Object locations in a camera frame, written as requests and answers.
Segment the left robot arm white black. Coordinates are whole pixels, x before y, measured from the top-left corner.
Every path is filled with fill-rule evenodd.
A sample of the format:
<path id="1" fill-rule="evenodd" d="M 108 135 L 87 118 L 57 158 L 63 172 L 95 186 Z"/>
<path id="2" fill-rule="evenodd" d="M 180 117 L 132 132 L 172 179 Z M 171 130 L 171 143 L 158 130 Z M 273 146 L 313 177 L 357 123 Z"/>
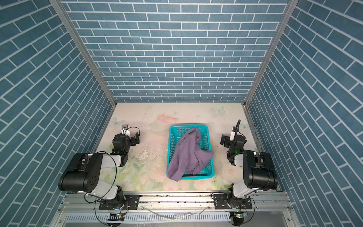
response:
<path id="1" fill-rule="evenodd" d="M 99 151 L 94 154 L 77 153 L 73 156 L 58 182 L 58 188 L 64 192 L 84 192 L 96 197 L 95 202 L 111 202 L 116 209 L 125 204 L 121 187 L 100 179 L 104 168 L 125 166 L 130 148 L 140 143 L 140 131 L 130 136 L 127 128 L 114 136 L 112 152 Z"/>

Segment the purple trousers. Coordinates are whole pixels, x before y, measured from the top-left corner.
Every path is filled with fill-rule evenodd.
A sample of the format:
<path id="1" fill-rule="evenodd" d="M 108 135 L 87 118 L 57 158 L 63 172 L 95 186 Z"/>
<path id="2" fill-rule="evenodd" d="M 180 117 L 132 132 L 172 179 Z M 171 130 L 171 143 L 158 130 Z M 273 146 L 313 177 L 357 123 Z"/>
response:
<path id="1" fill-rule="evenodd" d="M 209 149 L 202 149 L 198 143 L 202 134 L 198 128 L 188 130 L 177 142 L 167 169 L 167 177 L 180 181 L 184 174 L 199 174 L 214 156 Z"/>

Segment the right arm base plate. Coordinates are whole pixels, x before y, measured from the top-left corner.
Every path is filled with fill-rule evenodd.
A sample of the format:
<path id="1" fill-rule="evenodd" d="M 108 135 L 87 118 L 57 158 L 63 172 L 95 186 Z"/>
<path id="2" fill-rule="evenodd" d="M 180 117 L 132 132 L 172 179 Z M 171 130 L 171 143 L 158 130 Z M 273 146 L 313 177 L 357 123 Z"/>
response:
<path id="1" fill-rule="evenodd" d="M 210 196 L 216 210 L 252 209 L 250 199 L 237 198 L 222 192 L 212 193 Z"/>

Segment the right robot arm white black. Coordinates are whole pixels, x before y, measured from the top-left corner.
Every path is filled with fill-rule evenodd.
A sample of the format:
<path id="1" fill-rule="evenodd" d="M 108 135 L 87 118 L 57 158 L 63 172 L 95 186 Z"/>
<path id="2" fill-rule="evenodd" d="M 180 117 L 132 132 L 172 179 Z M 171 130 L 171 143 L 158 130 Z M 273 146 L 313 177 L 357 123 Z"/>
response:
<path id="1" fill-rule="evenodd" d="M 241 134 L 221 136 L 220 144 L 228 148 L 226 155 L 230 164 L 243 168 L 242 181 L 232 184 L 228 189 L 228 201 L 247 199 L 257 191 L 276 190 L 278 186 L 271 155 L 244 149 L 246 142 L 245 136 Z"/>

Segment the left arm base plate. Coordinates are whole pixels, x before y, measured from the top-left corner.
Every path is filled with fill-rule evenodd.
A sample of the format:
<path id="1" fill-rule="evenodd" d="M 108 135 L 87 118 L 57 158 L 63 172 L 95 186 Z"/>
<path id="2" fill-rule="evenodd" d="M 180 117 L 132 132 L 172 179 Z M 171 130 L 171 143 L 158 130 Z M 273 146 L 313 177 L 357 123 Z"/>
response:
<path id="1" fill-rule="evenodd" d="M 116 196 L 112 200 L 101 200 L 99 210 L 101 211 L 126 211 L 137 210 L 140 201 L 140 195 L 127 194 L 123 197 Z"/>

